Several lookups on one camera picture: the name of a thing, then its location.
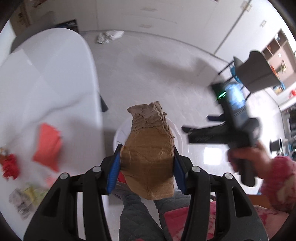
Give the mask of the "right forearm pink sleeve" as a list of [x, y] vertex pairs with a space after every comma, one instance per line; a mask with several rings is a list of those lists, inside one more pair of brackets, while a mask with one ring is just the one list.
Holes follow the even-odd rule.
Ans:
[[277, 156], [271, 161], [271, 171], [264, 179], [260, 192], [278, 211], [290, 213], [295, 207], [295, 161]]

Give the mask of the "right hand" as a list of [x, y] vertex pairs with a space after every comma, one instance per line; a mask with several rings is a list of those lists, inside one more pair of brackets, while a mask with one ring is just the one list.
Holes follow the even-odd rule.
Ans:
[[250, 161], [257, 176], [264, 180], [269, 177], [273, 168], [273, 159], [260, 141], [254, 147], [230, 149], [227, 156], [234, 172], [239, 172], [238, 160], [245, 159]]

